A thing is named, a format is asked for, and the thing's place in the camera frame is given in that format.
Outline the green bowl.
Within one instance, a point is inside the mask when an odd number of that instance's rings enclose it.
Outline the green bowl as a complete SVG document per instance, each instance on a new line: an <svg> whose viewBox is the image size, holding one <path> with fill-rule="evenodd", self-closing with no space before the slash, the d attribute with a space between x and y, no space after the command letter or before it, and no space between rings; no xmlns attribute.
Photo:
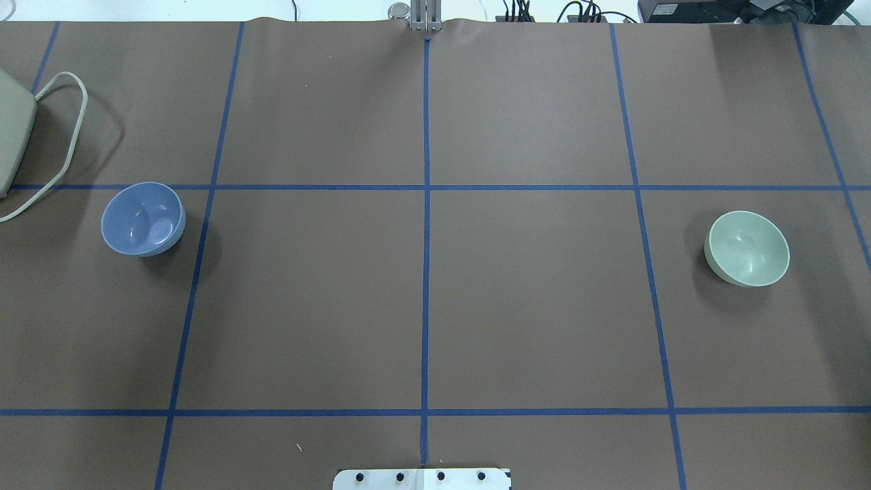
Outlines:
<svg viewBox="0 0 871 490"><path fill-rule="evenodd" d="M768 287L791 264L788 242L763 215L734 210L710 224L703 241L706 262L722 281L737 287Z"/></svg>

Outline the cream toaster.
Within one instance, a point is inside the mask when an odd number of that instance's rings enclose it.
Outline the cream toaster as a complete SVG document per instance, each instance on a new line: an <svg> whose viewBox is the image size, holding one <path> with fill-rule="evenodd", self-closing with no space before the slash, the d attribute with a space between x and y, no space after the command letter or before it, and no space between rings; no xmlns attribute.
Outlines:
<svg viewBox="0 0 871 490"><path fill-rule="evenodd" d="M1 71L1 198L6 198L33 129L35 95Z"/></svg>

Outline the blue bowl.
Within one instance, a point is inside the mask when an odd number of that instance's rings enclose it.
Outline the blue bowl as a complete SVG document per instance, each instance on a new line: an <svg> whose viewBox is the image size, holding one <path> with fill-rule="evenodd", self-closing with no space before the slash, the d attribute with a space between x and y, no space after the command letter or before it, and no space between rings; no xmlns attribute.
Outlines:
<svg viewBox="0 0 871 490"><path fill-rule="evenodd" d="M156 181L125 187L101 217L100 232L114 252L153 257L174 247L186 229L186 208L176 191Z"/></svg>

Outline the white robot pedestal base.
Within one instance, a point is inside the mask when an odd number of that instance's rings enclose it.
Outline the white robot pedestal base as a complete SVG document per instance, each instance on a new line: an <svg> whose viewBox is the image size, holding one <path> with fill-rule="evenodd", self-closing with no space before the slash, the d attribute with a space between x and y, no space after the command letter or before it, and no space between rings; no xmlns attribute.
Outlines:
<svg viewBox="0 0 871 490"><path fill-rule="evenodd" d="M377 468L337 472L333 489L511 489L503 468Z"/></svg>

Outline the aluminium frame post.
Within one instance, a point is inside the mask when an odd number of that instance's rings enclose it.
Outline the aluminium frame post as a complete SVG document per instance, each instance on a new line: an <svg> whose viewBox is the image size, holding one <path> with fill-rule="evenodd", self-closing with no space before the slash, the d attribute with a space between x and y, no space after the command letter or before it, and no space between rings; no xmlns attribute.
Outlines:
<svg viewBox="0 0 871 490"><path fill-rule="evenodd" d="M411 31L438 32L442 30L441 0L411 0L408 24Z"/></svg>

